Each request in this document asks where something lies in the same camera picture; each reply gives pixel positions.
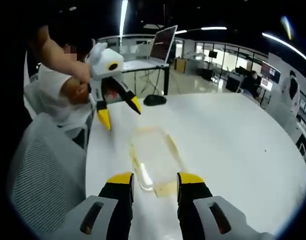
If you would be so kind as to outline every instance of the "round white table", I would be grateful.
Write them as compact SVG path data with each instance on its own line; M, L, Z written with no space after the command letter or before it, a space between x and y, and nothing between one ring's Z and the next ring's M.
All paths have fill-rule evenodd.
M134 172L130 136L159 126L174 140L190 173L202 177L214 196L241 210L259 232L277 234L306 189L306 165L287 133L264 110L237 93L167 96L142 115L125 102L108 106L112 130L95 117L86 160L86 196L97 196L108 178ZM157 198L135 178L130 240L182 239L176 196Z

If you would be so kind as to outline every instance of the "ceiling light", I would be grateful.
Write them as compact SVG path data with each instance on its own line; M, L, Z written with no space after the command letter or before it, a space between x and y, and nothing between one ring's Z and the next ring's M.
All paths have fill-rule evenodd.
M187 33L187 30L176 31L175 34L184 34Z
M289 43L287 43L287 42L285 42L285 41L283 41L283 40L280 40L279 38L277 38L277 37L275 37L275 36L272 36L272 35L269 35L269 34L267 34L267 33L264 33L264 32L263 32L262 34L263 34L264 37L267 37L267 38L269 38L269 39L275 40L275 41L277 41L277 42L279 42L279 43L281 43L281 44L287 46L288 48L290 48L291 50L295 51L296 53L298 53L300 56L302 56L302 57L306 60L306 56L305 56L303 53L301 53L298 49L296 49L295 47L293 47L292 45L290 45Z
M227 27L225 26L207 26L207 27L202 27L201 30L227 30Z
M124 31L124 23L125 23L127 4L128 4L128 0L123 0L123 2L122 2L122 10L121 10L121 22L119 24L119 35L120 36L123 35L123 31Z

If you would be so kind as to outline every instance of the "computer mouse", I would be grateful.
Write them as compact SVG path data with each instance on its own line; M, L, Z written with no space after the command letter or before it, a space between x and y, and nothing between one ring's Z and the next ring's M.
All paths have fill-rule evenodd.
M157 106L157 105L163 105L166 103L166 98L164 96L159 96L155 94L150 94L146 96L144 99L144 104L146 106Z

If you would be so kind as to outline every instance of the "transparent plastic sheet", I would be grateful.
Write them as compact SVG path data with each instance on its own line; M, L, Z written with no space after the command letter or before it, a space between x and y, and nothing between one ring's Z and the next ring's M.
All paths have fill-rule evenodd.
M131 160L144 191L157 197L176 194L177 173L185 171L171 137L158 127L139 128L131 139Z

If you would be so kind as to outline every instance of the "black ceiling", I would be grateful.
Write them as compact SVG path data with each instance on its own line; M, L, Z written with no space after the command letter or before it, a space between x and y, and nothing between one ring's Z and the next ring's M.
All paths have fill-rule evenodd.
M61 18L71 24L83 24L93 38L119 34L122 0L62 0ZM74 11L68 7L76 6ZM293 27L293 38L288 39L281 24L287 16ZM178 25L178 30L225 26L226 31L190 31L177 35L196 41L234 43L274 52L306 75L306 61L278 43L272 43L262 32L271 33L295 46L306 55L306 1L285 0L129 0L124 34L154 34L156 29L145 29L146 24Z

